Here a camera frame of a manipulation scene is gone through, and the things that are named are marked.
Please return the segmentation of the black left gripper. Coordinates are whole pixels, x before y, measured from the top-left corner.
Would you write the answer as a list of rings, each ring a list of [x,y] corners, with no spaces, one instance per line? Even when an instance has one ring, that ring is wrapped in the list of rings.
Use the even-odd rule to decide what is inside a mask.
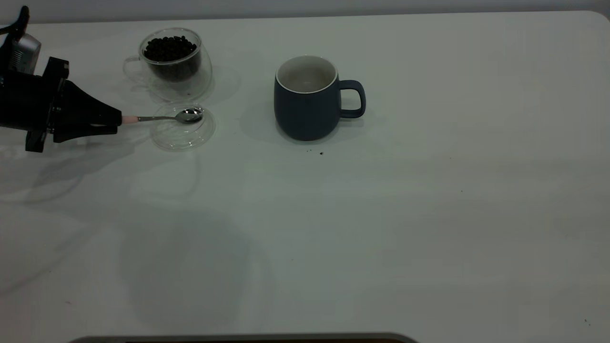
[[[113,135],[122,125],[120,110],[67,80],[69,69],[69,61],[50,57],[41,76],[13,70],[1,73],[0,124],[26,131],[26,151],[43,152],[48,133],[54,143],[63,143]]]

